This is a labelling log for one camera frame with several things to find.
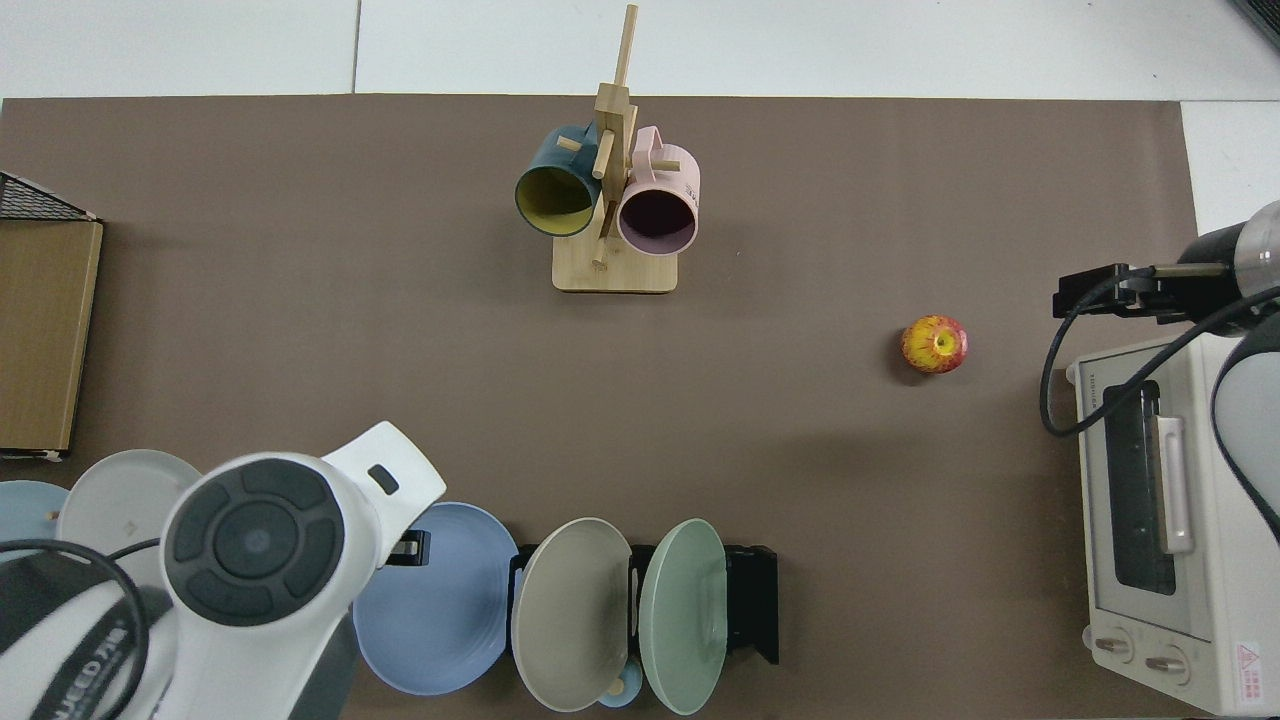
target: toaster oven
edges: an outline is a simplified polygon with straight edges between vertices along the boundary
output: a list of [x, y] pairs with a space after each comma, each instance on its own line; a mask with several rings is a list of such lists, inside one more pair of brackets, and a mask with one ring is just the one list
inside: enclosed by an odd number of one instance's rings
[[[1166, 341], [1068, 368], [1080, 418]], [[1280, 714], [1280, 546], [1210, 416], [1235, 340], [1201, 336], [1079, 436], [1093, 660], [1216, 715]]]

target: warning label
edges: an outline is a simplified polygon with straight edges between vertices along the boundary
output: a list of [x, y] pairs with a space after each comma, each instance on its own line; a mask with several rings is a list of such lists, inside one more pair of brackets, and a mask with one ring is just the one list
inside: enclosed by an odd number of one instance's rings
[[1235, 643], [1235, 678], [1240, 705], [1262, 705], [1262, 651], [1258, 643]]

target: wire basket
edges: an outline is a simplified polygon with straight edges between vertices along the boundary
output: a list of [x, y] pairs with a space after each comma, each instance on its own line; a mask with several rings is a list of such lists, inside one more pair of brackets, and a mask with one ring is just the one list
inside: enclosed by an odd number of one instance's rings
[[0, 220], [91, 220], [97, 215], [72, 205], [33, 182], [0, 172]]

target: red yellow apple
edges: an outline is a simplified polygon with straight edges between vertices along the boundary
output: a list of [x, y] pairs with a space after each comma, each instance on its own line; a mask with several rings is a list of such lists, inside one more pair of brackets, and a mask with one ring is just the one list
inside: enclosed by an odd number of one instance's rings
[[925, 315], [902, 331], [902, 357], [922, 373], [948, 373], [969, 354], [964, 325], [946, 315]]

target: oven door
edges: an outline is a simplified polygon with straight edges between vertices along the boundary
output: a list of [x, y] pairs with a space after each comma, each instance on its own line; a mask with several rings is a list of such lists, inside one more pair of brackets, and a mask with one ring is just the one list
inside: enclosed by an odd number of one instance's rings
[[[1117, 395], [1161, 346], [1082, 361], [1085, 413]], [[1194, 483], [1207, 397], [1187, 352], [1082, 436], [1097, 607], [1212, 642]]]

